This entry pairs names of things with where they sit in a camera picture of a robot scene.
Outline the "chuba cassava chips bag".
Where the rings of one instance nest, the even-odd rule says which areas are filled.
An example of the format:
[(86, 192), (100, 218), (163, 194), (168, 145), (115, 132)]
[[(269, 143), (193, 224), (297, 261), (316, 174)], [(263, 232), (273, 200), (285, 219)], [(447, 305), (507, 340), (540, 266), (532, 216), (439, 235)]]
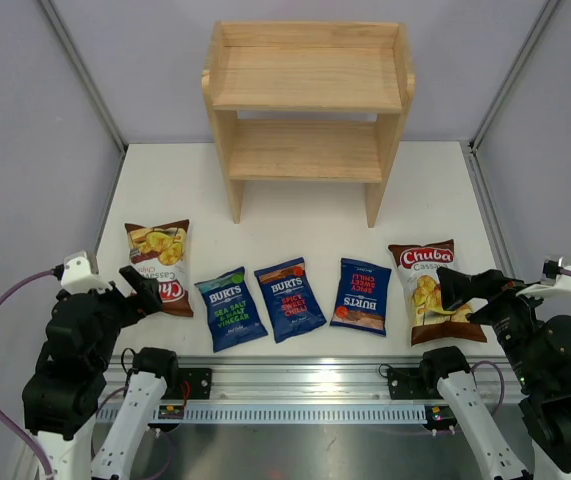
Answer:
[(188, 232), (190, 221), (153, 227), (125, 223), (129, 261), (143, 277), (155, 279), (164, 313), (191, 318), (189, 301)]
[(403, 288), (412, 346), (441, 338), (487, 342), (482, 327), (467, 320), (473, 312), (469, 303), (453, 311), (442, 307), (437, 269), (456, 266), (453, 239), (423, 245), (390, 244), (388, 250)]

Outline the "Burts sea salt vinegar bag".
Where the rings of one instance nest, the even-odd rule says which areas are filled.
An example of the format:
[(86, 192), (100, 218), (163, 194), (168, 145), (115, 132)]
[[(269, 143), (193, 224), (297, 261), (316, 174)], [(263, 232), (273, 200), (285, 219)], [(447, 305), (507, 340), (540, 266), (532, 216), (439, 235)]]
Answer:
[(195, 284), (206, 306), (214, 353), (268, 335), (245, 276), (245, 268), (238, 267)]

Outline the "upside-down Burts chilli bag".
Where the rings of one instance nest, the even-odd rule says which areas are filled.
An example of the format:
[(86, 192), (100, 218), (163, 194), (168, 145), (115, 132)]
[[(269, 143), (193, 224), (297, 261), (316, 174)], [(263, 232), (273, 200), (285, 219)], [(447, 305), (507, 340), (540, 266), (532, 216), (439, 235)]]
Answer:
[(391, 273), (386, 267), (342, 258), (330, 325), (385, 337)]

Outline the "Burts spicy sweet chilli bag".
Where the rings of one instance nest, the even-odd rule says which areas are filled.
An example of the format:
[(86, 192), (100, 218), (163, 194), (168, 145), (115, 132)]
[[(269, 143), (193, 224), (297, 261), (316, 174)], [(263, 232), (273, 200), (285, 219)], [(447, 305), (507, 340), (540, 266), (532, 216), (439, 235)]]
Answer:
[(306, 275), (303, 257), (258, 269), (259, 284), (276, 343), (309, 333), (327, 322)]

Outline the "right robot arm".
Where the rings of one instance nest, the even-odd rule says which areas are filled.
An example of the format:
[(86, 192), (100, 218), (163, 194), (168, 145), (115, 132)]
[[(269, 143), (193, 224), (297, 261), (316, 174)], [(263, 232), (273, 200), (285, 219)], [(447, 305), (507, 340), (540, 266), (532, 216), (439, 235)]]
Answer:
[(571, 293), (571, 265), (548, 260), (540, 281), (526, 284), (499, 270), (466, 275), (440, 267), (442, 303), (452, 310), (472, 299), (486, 305), (469, 315), (490, 326), (519, 382), (522, 420), (535, 468), (527, 470), (483, 404), (471, 368), (456, 347), (425, 353), (419, 384), (453, 412), (484, 479), (571, 479), (571, 316), (537, 319), (545, 298)]

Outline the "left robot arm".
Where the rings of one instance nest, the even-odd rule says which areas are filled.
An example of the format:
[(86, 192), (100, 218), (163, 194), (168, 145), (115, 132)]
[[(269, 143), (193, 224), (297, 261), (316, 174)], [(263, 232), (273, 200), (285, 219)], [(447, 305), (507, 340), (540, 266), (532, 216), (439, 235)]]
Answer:
[(153, 411), (180, 388), (176, 354), (141, 349), (108, 436), (100, 448), (91, 448), (105, 373), (121, 331), (162, 309), (157, 280), (132, 266), (119, 273), (132, 295), (103, 281), (85, 259), (53, 271), (62, 289), (35, 372), (22, 392), (25, 428), (44, 455), (42, 471), (49, 479), (130, 478)]

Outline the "wooden two-tier shelf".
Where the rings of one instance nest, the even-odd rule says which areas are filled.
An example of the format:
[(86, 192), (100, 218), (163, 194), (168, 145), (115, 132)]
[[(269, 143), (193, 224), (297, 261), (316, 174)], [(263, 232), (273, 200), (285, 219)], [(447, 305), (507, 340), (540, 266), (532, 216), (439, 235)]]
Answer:
[(415, 93), (405, 24), (219, 21), (201, 85), (234, 221), (249, 181), (334, 181), (375, 224)]

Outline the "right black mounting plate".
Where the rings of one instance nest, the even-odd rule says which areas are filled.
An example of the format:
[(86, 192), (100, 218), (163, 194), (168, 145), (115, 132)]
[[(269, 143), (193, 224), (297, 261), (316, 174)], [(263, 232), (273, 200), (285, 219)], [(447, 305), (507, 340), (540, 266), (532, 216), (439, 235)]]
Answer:
[(428, 386), (419, 367), (400, 368), (380, 364), (378, 374), (386, 381), (392, 400), (435, 400), (438, 392)]

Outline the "black mounting plate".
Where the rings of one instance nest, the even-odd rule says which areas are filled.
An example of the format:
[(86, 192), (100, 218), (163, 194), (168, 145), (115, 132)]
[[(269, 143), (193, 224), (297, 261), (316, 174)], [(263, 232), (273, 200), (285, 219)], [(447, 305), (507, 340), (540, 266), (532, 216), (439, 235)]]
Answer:
[(378, 374), (386, 381), (392, 400), (435, 400), (438, 392), (428, 386), (419, 367), (400, 368), (380, 364)]
[(170, 383), (163, 400), (183, 401), (208, 400), (212, 385), (212, 370), (210, 368), (180, 367), (170, 377)]

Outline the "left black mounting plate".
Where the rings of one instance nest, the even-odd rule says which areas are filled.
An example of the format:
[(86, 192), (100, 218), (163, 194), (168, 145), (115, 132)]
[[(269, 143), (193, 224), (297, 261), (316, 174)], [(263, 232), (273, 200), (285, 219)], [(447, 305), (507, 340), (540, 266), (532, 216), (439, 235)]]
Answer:
[(210, 368), (180, 367), (170, 377), (170, 383), (163, 400), (183, 401), (208, 400), (212, 385), (212, 370)]

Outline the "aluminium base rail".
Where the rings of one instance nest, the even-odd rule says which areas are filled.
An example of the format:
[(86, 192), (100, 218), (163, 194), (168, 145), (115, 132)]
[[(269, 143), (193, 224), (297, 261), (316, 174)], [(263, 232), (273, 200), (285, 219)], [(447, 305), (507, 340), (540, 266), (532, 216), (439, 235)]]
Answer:
[(382, 403), (391, 400), (387, 365), (415, 366), (414, 357), (357, 358), (181, 358), (180, 367), (208, 368), (198, 380), (209, 400), (228, 404)]

